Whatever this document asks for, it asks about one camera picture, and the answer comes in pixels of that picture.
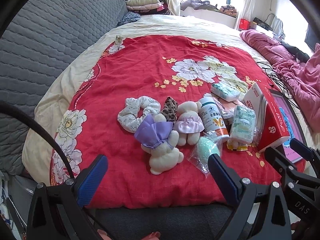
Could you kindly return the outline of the green white tissue pack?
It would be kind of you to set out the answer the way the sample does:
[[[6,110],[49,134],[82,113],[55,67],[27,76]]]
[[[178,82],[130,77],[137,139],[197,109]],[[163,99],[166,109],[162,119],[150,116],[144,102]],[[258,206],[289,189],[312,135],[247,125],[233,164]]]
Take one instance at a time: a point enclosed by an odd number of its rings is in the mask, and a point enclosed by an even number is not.
[[[256,114],[245,106],[236,106],[229,137],[233,141],[242,144],[250,144],[253,141]]]

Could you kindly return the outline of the red white tissue box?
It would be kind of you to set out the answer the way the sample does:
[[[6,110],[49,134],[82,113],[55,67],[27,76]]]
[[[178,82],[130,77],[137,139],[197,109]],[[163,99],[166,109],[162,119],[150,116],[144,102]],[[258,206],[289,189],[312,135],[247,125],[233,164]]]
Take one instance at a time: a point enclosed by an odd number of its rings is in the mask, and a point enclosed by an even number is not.
[[[258,141],[255,144],[259,153],[268,147],[278,147],[290,138],[281,111],[267,86],[254,83],[242,102],[255,111],[255,126],[258,129]]]

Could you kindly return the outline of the pink cloth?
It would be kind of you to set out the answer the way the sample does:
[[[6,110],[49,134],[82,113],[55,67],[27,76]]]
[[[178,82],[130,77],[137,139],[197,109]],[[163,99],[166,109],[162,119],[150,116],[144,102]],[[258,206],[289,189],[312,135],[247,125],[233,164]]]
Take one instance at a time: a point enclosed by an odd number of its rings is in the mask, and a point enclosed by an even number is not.
[[[213,98],[214,102],[217,104],[218,108],[219,108],[219,111],[221,113],[221,116],[224,118],[224,119],[228,119],[228,118],[231,118],[233,117],[234,115],[234,110],[236,108],[236,106],[242,106],[244,107],[245,105],[239,101],[239,100],[235,100],[235,101],[231,101],[231,102],[228,102],[214,94],[211,94],[211,93],[205,93],[203,95],[204,97],[211,97]]]

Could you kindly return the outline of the grey quilted headboard cushion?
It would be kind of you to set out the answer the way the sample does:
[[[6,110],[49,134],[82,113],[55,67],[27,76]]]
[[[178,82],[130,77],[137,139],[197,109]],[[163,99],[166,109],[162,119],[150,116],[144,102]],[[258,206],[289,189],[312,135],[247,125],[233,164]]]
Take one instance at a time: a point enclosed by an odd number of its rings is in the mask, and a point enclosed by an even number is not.
[[[125,0],[29,0],[1,37],[1,100],[34,116],[55,79],[126,13]]]

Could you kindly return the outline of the pink crumpled duvet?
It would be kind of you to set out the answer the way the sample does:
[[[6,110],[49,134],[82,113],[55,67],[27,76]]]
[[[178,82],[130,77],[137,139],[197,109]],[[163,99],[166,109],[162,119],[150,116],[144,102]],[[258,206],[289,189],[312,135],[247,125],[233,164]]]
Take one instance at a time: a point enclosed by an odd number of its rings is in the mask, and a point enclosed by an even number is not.
[[[319,132],[319,43],[306,63],[298,63],[287,49],[273,38],[249,29],[240,37],[271,64],[291,87],[294,100],[313,132]]]

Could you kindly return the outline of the yellow white snack packet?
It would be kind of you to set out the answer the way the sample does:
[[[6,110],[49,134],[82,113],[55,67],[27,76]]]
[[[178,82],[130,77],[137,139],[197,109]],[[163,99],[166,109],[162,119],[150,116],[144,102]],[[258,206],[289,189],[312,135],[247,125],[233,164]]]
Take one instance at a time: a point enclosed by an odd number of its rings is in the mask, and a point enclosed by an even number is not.
[[[227,140],[226,146],[230,151],[242,152],[242,151],[248,150],[247,144],[242,144],[240,142],[233,141],[233,140]]]

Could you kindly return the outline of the white floral scrunchie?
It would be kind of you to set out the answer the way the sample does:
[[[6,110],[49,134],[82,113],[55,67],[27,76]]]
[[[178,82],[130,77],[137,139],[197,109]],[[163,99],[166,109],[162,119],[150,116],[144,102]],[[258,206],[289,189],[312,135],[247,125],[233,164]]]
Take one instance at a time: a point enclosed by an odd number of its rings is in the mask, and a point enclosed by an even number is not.
[[[161,110],[161,104],[149,97],[125,99],[125,108],[117,116],[117,121],[127,132],[135,133],[147,115],[156,116]]]

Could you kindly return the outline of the white orange vitamin bottle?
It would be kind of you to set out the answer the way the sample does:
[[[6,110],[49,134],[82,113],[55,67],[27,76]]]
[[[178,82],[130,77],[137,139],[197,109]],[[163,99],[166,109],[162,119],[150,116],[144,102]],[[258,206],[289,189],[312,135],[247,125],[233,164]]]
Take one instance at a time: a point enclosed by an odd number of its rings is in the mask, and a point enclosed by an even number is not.
[[[229,133],[225,126],[225,122],[220,114],[217,104],[211,97],[204,97],[199,100],[201,107],[199,109],[199,116],[204,125],[204,131],[215,132],[217,138],[222,143],[229,139]]]

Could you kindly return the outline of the plush bear purple bow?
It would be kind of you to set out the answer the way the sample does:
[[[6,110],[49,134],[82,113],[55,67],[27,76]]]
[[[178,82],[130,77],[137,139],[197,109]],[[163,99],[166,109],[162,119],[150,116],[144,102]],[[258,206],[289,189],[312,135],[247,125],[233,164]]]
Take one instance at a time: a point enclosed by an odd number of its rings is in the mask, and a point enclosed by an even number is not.
[[[135,139],[142,150],[150,154],[150,172],[154,175],[174,168],[184,155],[177,148],[179,133],[173,130],[174,123],[167,121],[161,113],[147,115],[135,132]]]

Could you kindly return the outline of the white window bench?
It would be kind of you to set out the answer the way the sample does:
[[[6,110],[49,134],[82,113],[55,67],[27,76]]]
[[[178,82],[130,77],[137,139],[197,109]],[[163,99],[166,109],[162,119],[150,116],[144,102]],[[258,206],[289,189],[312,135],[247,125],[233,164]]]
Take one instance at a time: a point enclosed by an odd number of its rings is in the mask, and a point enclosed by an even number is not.
[[[185,10],[180,10],[181,16],[194,16],[195,18],[200,18],[202,20],[208,20],[215,23],[224,24],[230,28],[235,28],[236,18],[223,14],[221,12],[212,10],[195,10],[192,7],[187,7]]]

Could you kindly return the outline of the leopard print scrunchie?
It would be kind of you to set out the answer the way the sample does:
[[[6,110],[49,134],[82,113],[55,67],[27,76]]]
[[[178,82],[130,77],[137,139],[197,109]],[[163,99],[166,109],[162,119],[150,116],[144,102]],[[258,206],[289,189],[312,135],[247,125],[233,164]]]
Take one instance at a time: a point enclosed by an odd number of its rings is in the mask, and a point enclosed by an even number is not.
[[[172,97],[167,97],[164,102],[164,107],[160,111],[162,115],[166,118],[167,121],[176,122],[177,120],[177,108],[178,103]]]

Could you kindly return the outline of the folded clothes stack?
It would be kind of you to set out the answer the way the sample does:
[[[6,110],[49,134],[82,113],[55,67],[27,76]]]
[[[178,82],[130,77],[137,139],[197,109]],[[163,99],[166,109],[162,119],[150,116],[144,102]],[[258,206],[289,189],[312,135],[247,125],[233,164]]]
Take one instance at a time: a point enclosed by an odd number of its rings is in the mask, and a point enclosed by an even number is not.
[[[128,11],[140,15],[167,15],[170,14],[165,0],[126,0]]]

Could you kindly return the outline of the plush bear pink skirt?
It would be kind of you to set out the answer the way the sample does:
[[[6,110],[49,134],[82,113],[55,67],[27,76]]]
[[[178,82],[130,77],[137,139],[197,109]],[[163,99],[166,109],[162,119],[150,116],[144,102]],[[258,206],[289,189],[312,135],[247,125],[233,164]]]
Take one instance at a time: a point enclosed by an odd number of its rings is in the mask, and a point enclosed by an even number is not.
[[[202,119],[199,116],[201,103],[199,101],[186,101],[177,108],[177,120],[174,124],[174,130],[178,131],[178,146],[195,145],[200,133],[204,131]]]

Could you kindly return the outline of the dark blue patterned cloth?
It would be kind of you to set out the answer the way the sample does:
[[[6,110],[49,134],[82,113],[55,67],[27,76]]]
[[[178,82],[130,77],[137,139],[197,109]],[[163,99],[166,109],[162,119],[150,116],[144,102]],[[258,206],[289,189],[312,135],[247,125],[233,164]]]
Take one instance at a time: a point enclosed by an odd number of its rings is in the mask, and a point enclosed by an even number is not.
[[[126,13],[123,18],[118,22],[117,26],[121,26],[121,25],[125,25],[128,23],[133,23],[133,22],[137,22],[138,20],[140,20],[141,15],[136,13],[136,12],[132,12],[129,11],[128,13]]]

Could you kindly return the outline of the green sponge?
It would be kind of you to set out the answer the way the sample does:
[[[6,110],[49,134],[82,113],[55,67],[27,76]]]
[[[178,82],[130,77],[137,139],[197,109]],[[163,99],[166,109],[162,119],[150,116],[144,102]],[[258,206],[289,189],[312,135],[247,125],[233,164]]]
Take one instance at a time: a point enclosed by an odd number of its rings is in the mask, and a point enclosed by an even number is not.
[[[222,155],[222,142],[216,132],[205,132],[195,144],[188,161],[206,177],[209,174],[208,159],[212,154]]]

